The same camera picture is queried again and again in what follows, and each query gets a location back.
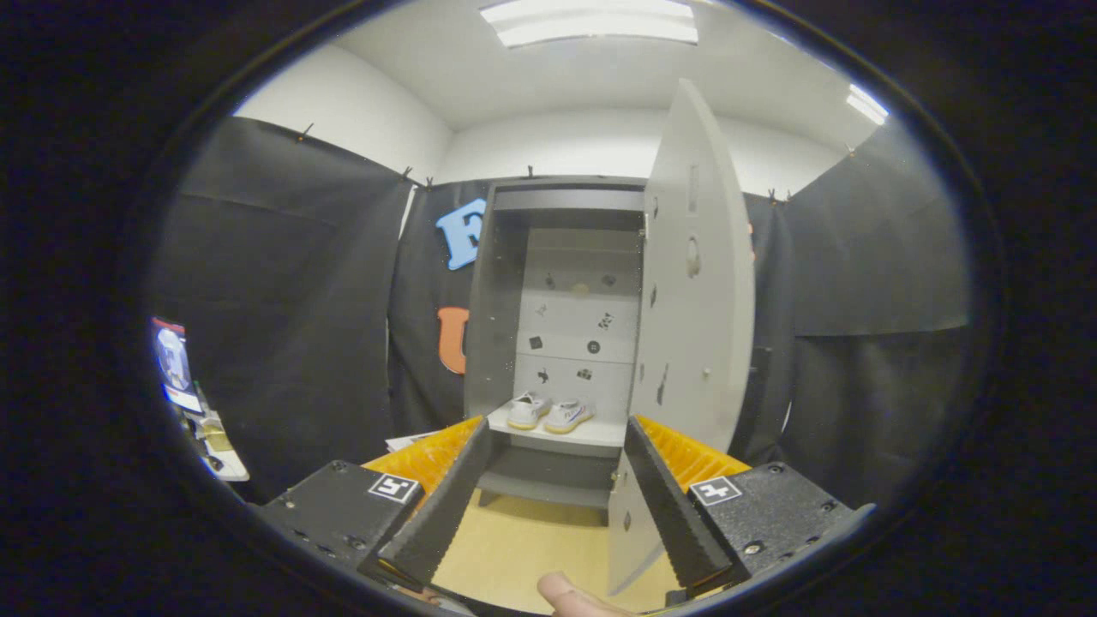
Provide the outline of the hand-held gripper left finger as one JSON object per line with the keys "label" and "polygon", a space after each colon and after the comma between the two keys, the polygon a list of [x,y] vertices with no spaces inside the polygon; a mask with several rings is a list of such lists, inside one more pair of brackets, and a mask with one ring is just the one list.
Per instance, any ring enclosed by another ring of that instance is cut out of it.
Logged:
{"label": "hand-held gripper left finger", "polygon": [[446,557],[490,453],[489,423],[474,416],[366,464],[330,461],[257,512],[330,565],[419,592]]}

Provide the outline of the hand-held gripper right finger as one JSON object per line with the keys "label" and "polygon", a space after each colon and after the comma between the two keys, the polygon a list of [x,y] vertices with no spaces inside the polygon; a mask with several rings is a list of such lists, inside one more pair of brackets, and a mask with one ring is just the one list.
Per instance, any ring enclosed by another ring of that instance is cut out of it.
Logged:
{"label": "hand-held gripper right finger", "polygon": [[792,465],[743,464],[651,418],[627,419],[623,455],[685,594],[768,577],[859,523]]}

